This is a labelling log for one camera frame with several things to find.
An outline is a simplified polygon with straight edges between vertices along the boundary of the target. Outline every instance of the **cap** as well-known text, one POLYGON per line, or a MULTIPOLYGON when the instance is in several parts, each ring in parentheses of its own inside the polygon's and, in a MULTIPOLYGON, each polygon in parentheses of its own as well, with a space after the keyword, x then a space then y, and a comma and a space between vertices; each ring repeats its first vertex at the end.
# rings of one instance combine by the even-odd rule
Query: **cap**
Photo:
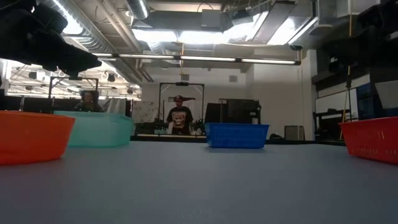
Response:
POLYGON ((183 97, 180 96, 180 95, 175 96, 175 97, 174 97, 174 102, 176 102, 176 101, 183 101, 183 97))

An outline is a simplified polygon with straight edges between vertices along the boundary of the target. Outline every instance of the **table surface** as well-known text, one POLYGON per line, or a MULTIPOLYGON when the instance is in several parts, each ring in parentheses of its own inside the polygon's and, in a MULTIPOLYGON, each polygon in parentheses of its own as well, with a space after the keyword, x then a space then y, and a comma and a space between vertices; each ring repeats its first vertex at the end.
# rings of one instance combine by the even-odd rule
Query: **table surface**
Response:
POLYGON ((0 167, 1 223, 398 223, 398 166, 345 147, 132 142, 0 167))

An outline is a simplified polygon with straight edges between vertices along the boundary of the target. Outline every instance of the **man's arm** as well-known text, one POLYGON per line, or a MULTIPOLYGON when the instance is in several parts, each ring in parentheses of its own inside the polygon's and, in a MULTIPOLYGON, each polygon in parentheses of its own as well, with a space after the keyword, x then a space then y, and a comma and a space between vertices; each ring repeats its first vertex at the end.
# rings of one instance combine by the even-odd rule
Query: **man's arm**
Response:
POLYGON ((191 123, 193 121, 191 110, 189 108, 186 109, 187 109, 187 121, 191 123))
POLYGON ((171 109, 171 110, 169 111, 169 115, 167 116, 167 122, 168 122, 168 123, 173 121, 173 118, 172 118, 172 111, 173 111, 173 109, 171 109))

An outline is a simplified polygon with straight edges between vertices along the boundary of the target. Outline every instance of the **blue basket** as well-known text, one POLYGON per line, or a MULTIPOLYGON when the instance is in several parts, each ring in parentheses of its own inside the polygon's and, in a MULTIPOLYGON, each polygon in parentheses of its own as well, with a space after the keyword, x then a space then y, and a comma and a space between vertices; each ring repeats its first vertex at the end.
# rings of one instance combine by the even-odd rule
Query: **blue basket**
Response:
POLYGON ((260 149, 266 143, 269 125, 207 123, 205 128, 210 147, 260 149))

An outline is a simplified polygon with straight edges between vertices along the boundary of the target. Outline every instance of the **teal basket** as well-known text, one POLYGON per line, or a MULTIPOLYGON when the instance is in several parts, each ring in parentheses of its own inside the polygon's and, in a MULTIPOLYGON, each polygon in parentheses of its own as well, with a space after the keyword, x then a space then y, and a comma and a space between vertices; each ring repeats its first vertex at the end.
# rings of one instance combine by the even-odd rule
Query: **teal basket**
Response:
POLYGON ((130 143, 134 131, 132 118, 121 114, 54 111, 54 114, 74 117, 69 147, 116 147, 130 143))
POLYGON ((261 149, 267 139, 265 124, 205 124, 207 143, 213 148, 261 149))

